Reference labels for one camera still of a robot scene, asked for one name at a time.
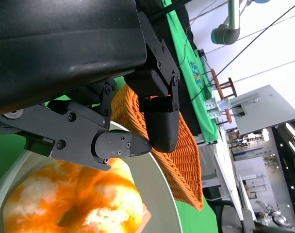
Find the table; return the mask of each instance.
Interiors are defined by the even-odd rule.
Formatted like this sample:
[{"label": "table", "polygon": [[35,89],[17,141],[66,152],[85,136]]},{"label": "table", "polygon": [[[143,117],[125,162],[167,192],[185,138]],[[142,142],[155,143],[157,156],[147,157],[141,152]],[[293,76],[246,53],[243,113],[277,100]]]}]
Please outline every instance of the table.
[{"label": "table", "polygon": [[230,151],[225,138],[225,130],[220,130],[219,133],[219,139],[217,143],[213,145],[214,156],[212,157],[212,159],[214,167],[216,169],[216,174],[222,188],[227,191],[226,194],[230,193],[229,196],[235,206],[238,217],[241,221],[243,221],[244,217],[242,206],[236,186],[236,179],[232,166],[232,160],[230,157]]}]

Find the green tablecloth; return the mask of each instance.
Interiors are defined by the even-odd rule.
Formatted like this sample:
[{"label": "green tablecloth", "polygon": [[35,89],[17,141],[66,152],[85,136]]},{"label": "green tablecloth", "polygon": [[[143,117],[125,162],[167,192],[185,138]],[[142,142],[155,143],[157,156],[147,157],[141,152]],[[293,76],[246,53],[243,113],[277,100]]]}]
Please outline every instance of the green tablecloth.
[{"label": "green tablecloth", "polygon": [[[162,0],[164,6],[171,4],[171,0]],[[209,82],[200,61],[197,51],[193,51],[191,44],[186,40],[186,34],[180,24],[176,11],[167,14],[172,39],[175,45],[181,70],[186,82],[190,98],[194,98],[202,88]],[[203,138],[206,142],[216,141],[218,139],[218,129],[214,120],[209,118],[205,109],[204,101],[211,98],[211,89],[206,88],[192,104],[199,122]]]}]

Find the wicker basket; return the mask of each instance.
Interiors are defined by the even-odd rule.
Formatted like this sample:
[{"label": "wicker basket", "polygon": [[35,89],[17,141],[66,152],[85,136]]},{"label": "wicker basket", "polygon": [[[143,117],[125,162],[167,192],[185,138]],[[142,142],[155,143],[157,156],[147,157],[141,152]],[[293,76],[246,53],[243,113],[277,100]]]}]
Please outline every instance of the wicker basket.
[{"label": "wicker basket", "polygon": [[[127,85],[114,97],[112,112],[113,121],[148,138],[143,114],[139,112],[138,96]],[[165,174],[174,198],[201,210],[203,194],[198,147],[181,113],[176,149],[172,153],[153,149],[152,154]]]}]

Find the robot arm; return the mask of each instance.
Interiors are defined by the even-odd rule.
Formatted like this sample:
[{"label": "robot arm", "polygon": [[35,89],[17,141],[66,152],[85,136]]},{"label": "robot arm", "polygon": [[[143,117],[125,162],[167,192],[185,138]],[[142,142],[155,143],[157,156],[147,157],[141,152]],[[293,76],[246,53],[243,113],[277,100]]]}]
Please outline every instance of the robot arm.
[{"label": "robot arm", "polygon": [[[121,75],[151,145],[173,151],[179,70],[134,1],[0,1],[0,133],[26,137],[26,149],[102,170],[110,158],[149,152],[145,138],[109,131]],[[53,100],[64,94],[71,100]]]}]

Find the wooden chair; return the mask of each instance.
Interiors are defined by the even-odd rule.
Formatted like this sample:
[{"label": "wooden chair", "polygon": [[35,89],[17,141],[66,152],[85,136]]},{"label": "wooden chair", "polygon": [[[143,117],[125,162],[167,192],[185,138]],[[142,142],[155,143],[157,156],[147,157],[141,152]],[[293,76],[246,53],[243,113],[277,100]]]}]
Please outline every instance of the wooden chair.
[{"label": "wooden chair", "polygon": [[[212,76],[214,77],[214,83],[215,83],[216,89],[217,89],[222,100],[224,100],[225,98],[231,97],[231,96],[235,96],[235,97],[237,96],[237,93],[236,93],[236,90],[234,87],[234,83],[232,82],[231,78],[229,78],[228,82],[220,84],[214,69],[211,69],[211,72],[212,72]],[[233,94],[230,94],[230,95],[224,97],[222,89],[229,88],[229,87],[232,89]],[[221,122],[221,124],[224,124],[227,122],[229,122],[231,124],[232,119],[231,119],[231,116],[229,113],[229,109],[225,109],[225,113],[227,116],[227,121]]]}]

